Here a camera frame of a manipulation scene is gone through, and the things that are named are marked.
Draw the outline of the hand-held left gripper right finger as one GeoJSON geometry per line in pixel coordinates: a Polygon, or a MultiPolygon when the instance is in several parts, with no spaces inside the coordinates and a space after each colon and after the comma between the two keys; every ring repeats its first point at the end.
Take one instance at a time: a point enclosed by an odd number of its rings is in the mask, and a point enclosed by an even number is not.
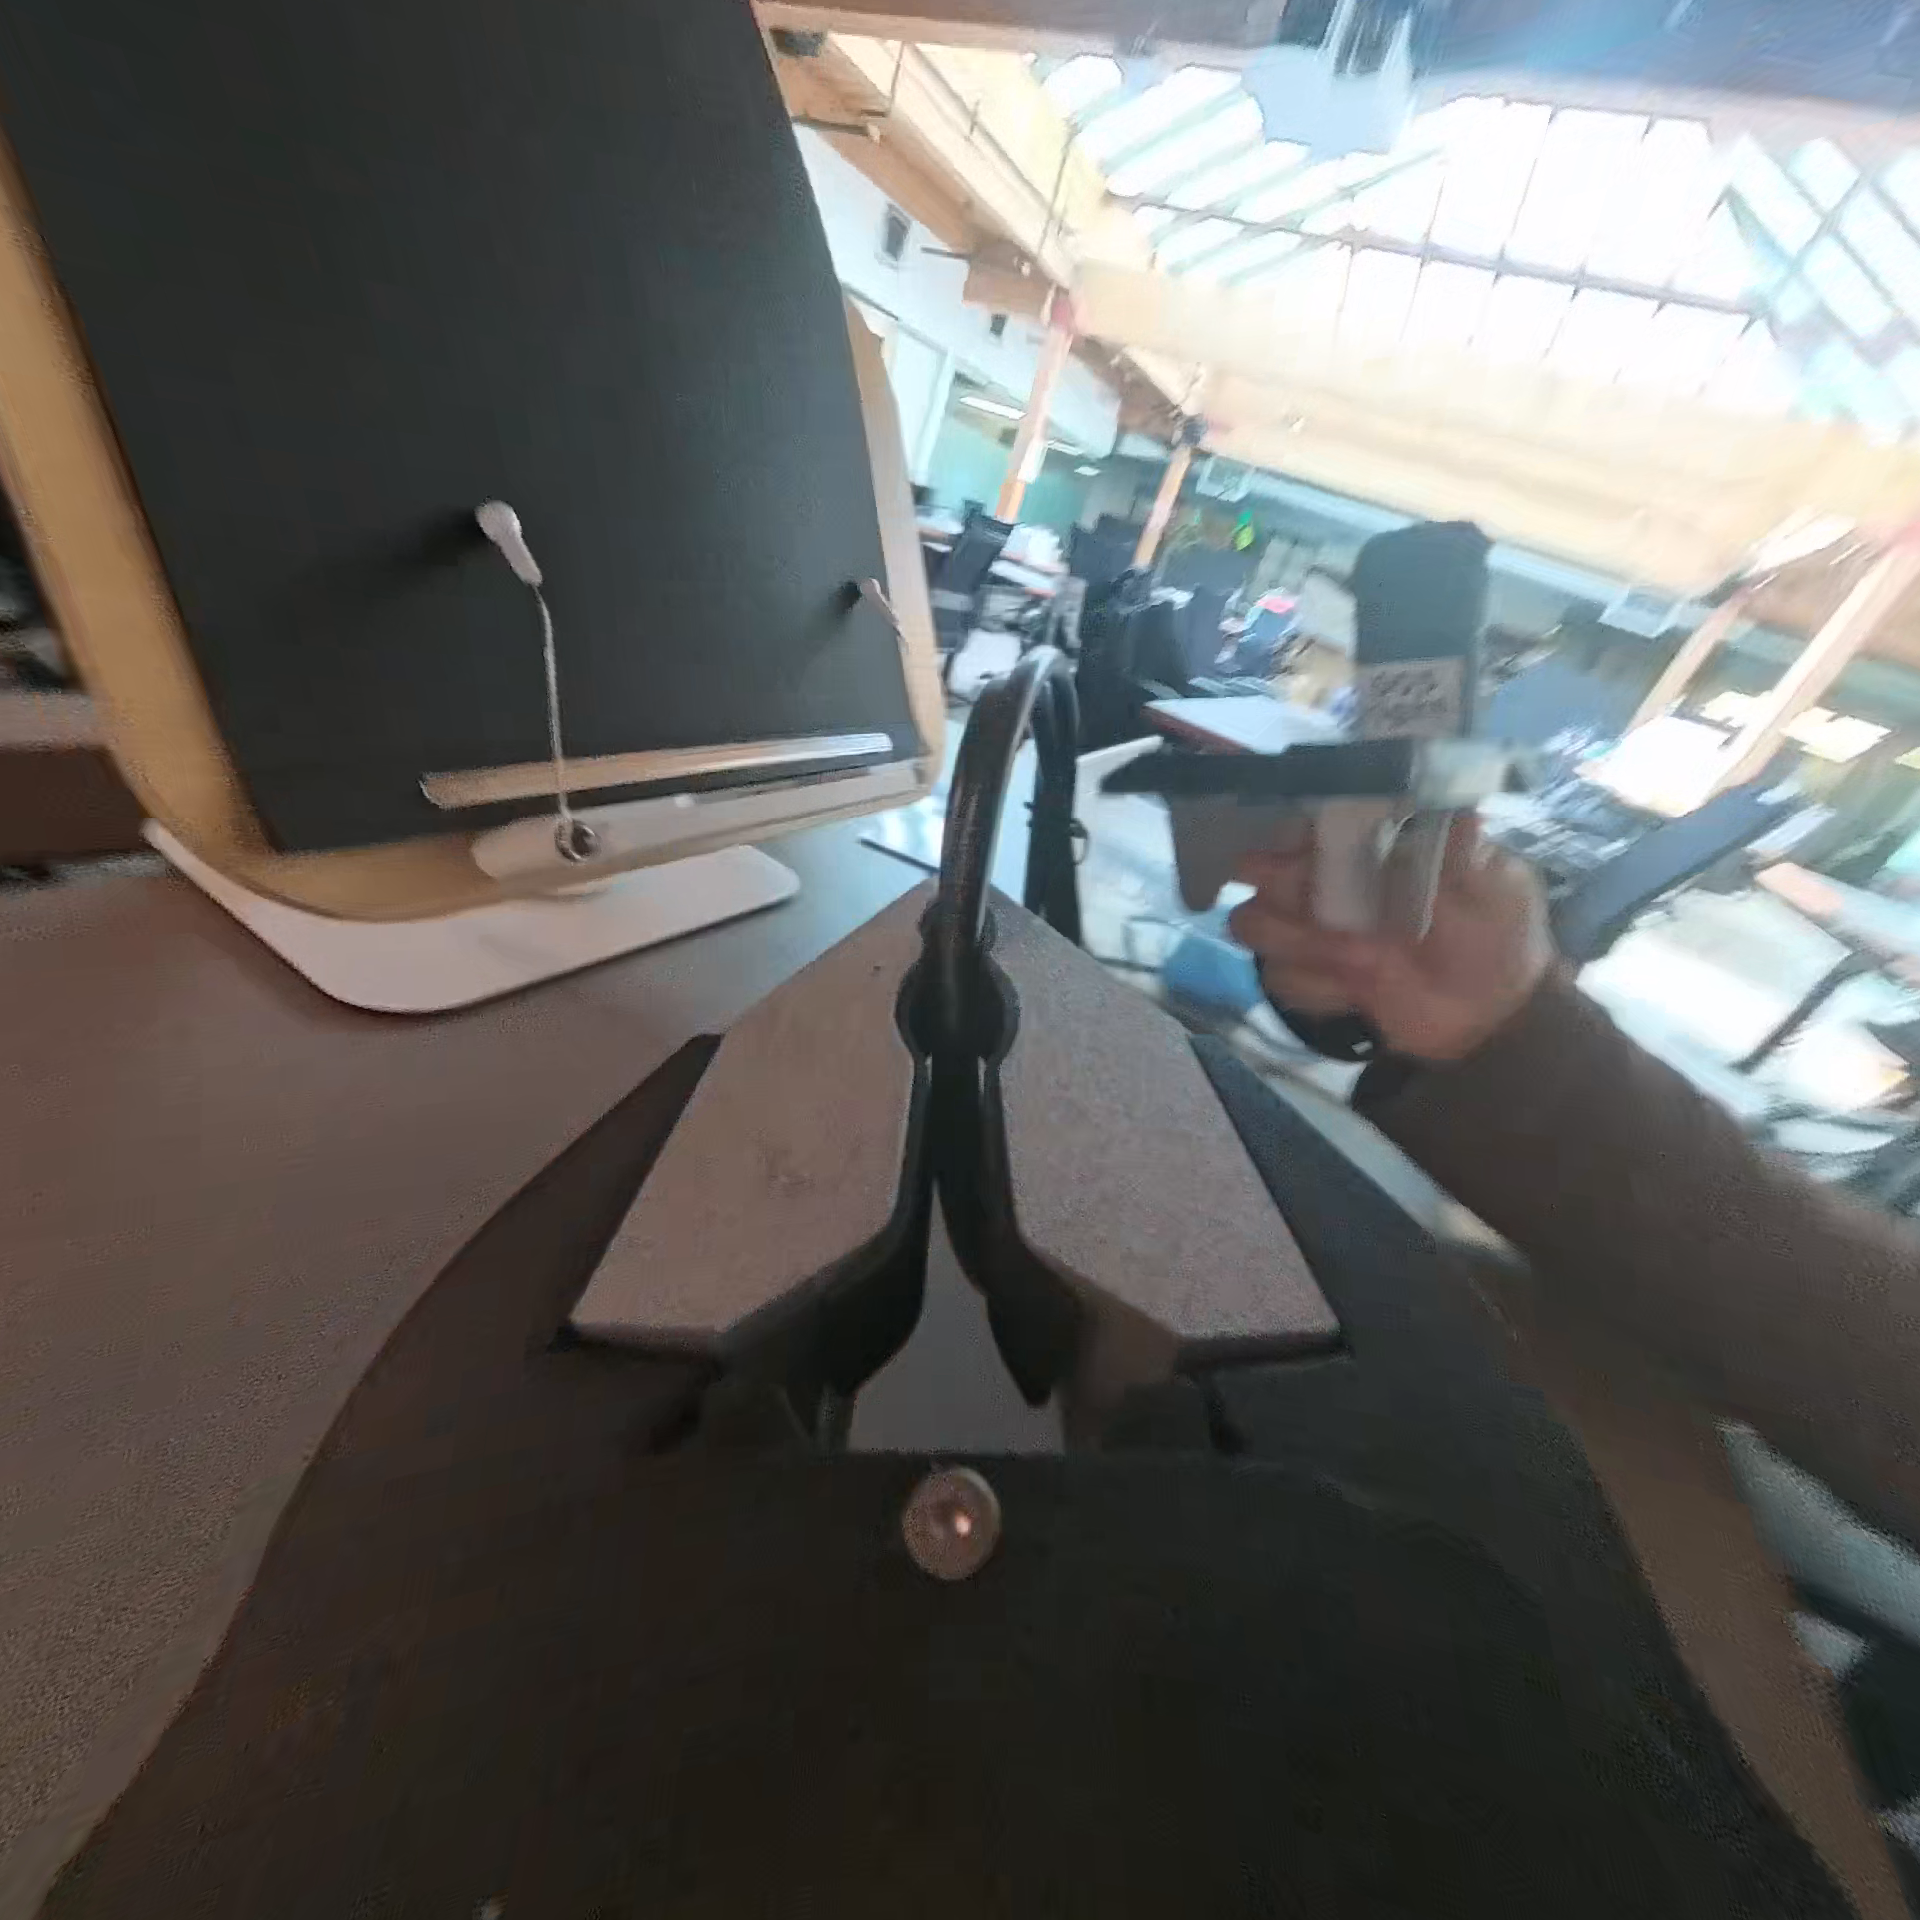
{"type": "Polygon", "coordinates": [[[1340,1317],[1193,1035],[994,893],[976,1035],[976,1288],[1035,1402],[1108,1409],[1333,1354],[1340,1317]]]}

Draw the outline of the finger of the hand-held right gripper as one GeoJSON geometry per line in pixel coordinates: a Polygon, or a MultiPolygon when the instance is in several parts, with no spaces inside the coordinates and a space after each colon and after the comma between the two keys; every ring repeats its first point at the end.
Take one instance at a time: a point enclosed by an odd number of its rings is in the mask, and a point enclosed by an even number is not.
{"type": "Polygon", "coordinates": [[[1163,804],[1173,868],[1188,909],[1214,909],[1261,857],[1312,850],[1312,804],[1302,773],[1312,749],[1197,753],[1151,749],[1102,777],[1106,797],[1163,804]]]}

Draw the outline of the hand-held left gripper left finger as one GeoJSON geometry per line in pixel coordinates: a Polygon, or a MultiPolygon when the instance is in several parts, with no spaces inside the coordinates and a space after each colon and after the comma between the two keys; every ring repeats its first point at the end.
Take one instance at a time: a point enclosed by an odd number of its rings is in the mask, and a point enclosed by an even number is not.
{"type": "Polygon", "coordinates": [[[584,1283],[571,1329],[855,1396],[920,1317],[929,1064],[920,883],[749,1005],[584,1283]]]}

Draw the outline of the clear plastic organizer box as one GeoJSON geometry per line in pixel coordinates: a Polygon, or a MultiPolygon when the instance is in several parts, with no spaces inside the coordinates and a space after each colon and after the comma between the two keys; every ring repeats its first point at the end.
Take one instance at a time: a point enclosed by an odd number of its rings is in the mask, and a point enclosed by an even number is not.
{"type": "Polygon", "coordinates": [[[1147,990],[1188,1031],[1217,1035],[1261,1069],[1306,1074],[1312,1048],[1291,1035],[1268,1000],[1237,1024],[1193,1020],[1168,1003],[1160,984],[1168,948],[1188,927],[1233,940],[1229,913],[1247,897],[1247,888],[1233,883],[1214,909],[1188,909],[1177,888],[1163,804],[1147,797],[1090,801],[1083,809],[1080,883],[1083,940],[1108,971],[1147,990]]]}

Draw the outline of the blue whiteboard eraser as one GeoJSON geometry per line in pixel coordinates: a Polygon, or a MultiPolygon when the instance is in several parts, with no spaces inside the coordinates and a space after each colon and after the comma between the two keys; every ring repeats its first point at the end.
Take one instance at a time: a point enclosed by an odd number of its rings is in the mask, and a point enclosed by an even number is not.
{"type": "Polygon", "coordinates": [[[1204,927],[1188,927],[1168,948],[1160,984],[1180,1013],[1208,1024],[1237,1024],[1267,1005],[1254,956],[1229,934],[1204,927]]]}

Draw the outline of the person's right forearm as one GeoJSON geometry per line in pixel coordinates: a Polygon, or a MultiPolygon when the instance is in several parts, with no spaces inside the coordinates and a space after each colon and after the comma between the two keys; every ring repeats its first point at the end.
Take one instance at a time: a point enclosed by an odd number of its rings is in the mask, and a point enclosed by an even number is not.
{"type": "Polygon", "coordinates": [[[1741,1134],[1564,971],[1357,1111],[1505,1233],[1541,1297],[1916,1542],[1916,1222],[1741,1134]]]}

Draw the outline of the person's right hand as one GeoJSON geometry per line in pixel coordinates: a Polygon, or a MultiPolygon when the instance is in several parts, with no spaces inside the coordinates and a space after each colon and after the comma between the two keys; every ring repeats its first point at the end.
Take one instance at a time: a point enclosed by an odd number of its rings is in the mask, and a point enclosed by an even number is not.
{"type": "Polygon", "coordinates": [[[1449,827],[1422,934],[1338,933],[1313,917],[1312,868],[1312,850],[1254,854],[1237,868],[1252,897],[1237,907],[1233,934],[1283,1013],[1358,1018],[1403,1058],[1455,1064],[1553,971],[1550,907],[1476,810],[1449,827]]]}

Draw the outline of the long table with brown edge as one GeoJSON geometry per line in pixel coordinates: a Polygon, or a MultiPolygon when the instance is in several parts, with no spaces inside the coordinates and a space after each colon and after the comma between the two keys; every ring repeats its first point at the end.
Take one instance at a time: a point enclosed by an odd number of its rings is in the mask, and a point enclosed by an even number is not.
{"type": "Polygon", "coordinates": [[[1296,743],[1333,743],[1344,736],[1326,712],[1274,697],[1188,697],[1151,698],[1147,727],[1190,753],[1282,757],[1296,743]]]}

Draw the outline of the row of black office chairs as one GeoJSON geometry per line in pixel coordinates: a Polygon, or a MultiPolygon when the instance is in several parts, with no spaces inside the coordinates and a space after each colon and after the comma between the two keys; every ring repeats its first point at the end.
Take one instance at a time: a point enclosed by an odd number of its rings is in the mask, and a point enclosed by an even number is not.
{"type": "Polygon", "coordinates": [[[1268,697],[1296,638],[1296,601],[1244,595],[1247,563],[1214,545],[1180,545],[1168,563],[1136,563],[1130,527],[1049,527],[970,514],[925,522],[938,686],[974,708],[1022,660],[1067,660],[1085,743],[1153,731],[1177,698],[1268,697]]]}

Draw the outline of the black board with wooden frame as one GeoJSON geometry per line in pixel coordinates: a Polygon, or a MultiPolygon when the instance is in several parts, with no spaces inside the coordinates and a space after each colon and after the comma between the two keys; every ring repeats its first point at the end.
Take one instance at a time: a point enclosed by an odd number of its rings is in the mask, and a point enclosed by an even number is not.
{"type": "Polygon", "coordinates": [[[749,5],[4,5],[4,496],[145,820],[321,917],[939,773],[898,408],[749,5]]]}

